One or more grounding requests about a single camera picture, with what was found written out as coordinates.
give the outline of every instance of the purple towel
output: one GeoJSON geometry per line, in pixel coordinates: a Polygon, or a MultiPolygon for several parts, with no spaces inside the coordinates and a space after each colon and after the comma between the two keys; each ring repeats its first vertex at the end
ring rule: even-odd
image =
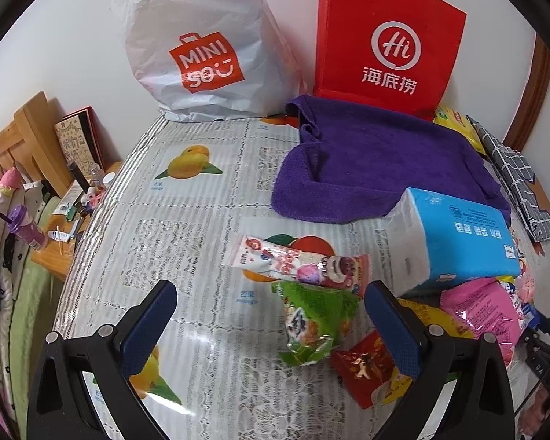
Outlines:
{"type": "Polygon", "coordinates": [[[271,197],[283,216],[348,223],[385,216],[408,187],[490,205],[509,226],[511,209],[479,154],[458,132],[368,105],[299,96],[300,145],[271,197]]]}

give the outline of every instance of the purple tumbler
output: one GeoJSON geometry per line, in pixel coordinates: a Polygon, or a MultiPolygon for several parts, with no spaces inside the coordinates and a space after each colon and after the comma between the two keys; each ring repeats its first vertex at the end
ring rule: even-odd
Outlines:
{"type": "Polygon", "coordinates": [[[24,205],[15,206],[8,214],[12,223],[8,223],[10,233],[14,233],[33,250],[41,251],[47,246],[47,237],[31,218],[24,205]]]}

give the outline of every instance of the green leaf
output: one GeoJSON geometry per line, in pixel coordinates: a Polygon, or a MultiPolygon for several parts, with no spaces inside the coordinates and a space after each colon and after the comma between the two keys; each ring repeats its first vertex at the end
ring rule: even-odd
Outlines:
{"type": "Polygon", "coordinates": [[[168,176],[169,176],[169,174],[167,173],[167,170],[166,170],[163,173],[160,173],[159,175],[157,175],[155,177],[155,180],[164,179],[165,177],[168,177],[168,176]]]}
{"type": "Polygon", "coordinates": [[[212,164],[206,164],[200,173],[224,173],[218,167],[212,164]]]}
{"type": "Polygon", "coordinates": [[[176,404],[182,405],[179,397],[177,397],[177,395],[173,393],[171,388],[167,385],[167,382],[165,382],[161,376],[157,378],[157,380],[151,387],[150,393],[158,395],[159,397],[163,397],[164,399],[170,400],[171,402],[175,402],[176,404]]]}
{"type": "Polygon", "coordinates": [[[291,245],[296,238],[293,238],[293,236],[286,235],[285,233],[280,233],[279,235],[273,235],[267,238],[266,241],[269,243],[275,243],[275,245],[280,246],[289,246],[291,245]]]}

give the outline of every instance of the plaid cloth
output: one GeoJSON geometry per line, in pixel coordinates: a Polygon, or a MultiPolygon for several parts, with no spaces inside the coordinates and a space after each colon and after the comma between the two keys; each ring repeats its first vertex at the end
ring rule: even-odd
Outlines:
{"type": "Polygon", "coordinates": [[[534,170],[521,152],[503,145],[478,122],[468,117],[488,157],[500,175],[512,204],[535,242],[550,240],[550,201],[534,170]]]}

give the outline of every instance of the metal bolt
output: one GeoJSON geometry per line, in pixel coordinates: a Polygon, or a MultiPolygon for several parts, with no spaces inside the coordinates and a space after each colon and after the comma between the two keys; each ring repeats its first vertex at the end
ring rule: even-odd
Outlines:
{"type": "Polygon", "coordinates": [[[98,329],[98,334],[100,337],[108,337],[110,334],[114,332],[114,328],[110,326],[109,324],[105,324],[98,329]]]}
{"type": "Polygon", "coordinates": [[[57,334],[56,332],[52,332],[52,333],[48,333],[45,336],[45,340],[47,341],[47,344],[52,344],[57,340],[58,337],[59,337],[59,334],[57,334]]]}
{"type": "Polygon", "coordinates": [[[442,329],[442,327],[437,324],[430,325],[428,331],[430,332],[430,334],[436,337],[440,337],[442,334],[444,334],[444,329],[442,329]]]}
{"type": "Polygon", "coordinates": [[[495,344],[497,342],[497,338],[495,337],[495,334],[493,333],[484,333],[483,339],[485,339],[490,344],[495,344]]]}

